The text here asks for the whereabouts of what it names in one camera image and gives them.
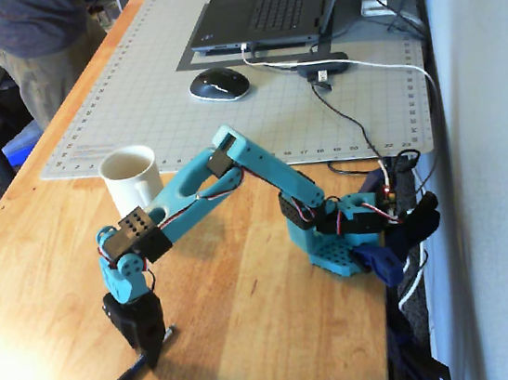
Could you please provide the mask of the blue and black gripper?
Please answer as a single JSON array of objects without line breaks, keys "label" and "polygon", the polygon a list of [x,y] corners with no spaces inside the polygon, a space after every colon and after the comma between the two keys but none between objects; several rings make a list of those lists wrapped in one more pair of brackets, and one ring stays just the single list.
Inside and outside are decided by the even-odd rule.
[{"label": "blue and black gripper", "polygon": [[[139,349],[148,366],[156,368],[165,334],[162,305],[155,293],[148,293],[145,258],[130,252],[114,261],[103,250],[104,242],[117,232],[115,227],[105,226],[96,234],[98,264],[109,291],[102,298],[102,310],[130,348]],[[126,306],[130,302],[134,302],[132,310]]]}]

